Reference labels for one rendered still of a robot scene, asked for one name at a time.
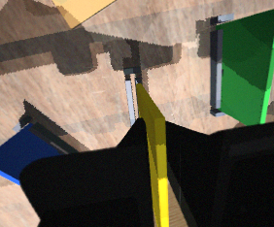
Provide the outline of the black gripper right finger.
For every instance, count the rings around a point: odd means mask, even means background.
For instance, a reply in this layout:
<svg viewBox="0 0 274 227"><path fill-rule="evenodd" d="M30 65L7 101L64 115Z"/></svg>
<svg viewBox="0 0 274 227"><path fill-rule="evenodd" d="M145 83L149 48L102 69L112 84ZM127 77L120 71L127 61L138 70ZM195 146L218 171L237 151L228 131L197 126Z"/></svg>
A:
<svg viewBox="0 0 274 227"><path fill-rule="evenodd" d="M274 153L274 121L200 133L165 120L167 178L188 227L221 227L232 165Z"/></svg>

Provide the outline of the green flat board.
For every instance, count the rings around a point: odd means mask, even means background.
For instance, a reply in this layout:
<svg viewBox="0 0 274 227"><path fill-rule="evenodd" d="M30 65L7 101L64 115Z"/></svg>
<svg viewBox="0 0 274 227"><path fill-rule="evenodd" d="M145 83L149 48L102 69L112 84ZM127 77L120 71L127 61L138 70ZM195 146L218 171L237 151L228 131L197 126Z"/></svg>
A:
<svg viewBox="0 0 274 227"><path fill-rule="evenodd" d="M274 10L216 25L223 29L222 111L250 126L264 123L274 75Z"/></svg>

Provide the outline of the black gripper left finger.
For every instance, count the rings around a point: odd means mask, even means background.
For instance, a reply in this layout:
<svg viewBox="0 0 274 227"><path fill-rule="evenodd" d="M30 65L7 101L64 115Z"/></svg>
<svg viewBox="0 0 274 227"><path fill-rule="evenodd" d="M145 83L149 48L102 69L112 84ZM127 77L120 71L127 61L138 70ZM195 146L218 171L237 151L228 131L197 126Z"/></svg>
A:
<svg viewBox="0 0 274 227"><path fill-rule="evenodd" d="M83 204L136 198L141 227L154 227L147 128L139 117L114 147L32 161L19 185L39 216Z"/></svg>

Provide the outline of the blue flat board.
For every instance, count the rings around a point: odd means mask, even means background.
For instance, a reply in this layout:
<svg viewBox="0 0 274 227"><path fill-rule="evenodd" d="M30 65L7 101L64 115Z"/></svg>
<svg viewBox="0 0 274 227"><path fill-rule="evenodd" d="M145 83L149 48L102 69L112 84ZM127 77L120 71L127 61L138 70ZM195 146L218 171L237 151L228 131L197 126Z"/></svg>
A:
<svg viewBox="0 0 274 227"><path fill-rule="evenodd" d="M0 145L0 176L18 185L24 166L32 161L60 155L58 150L28 131L32 126L32 123L27 124Z"/></svg>

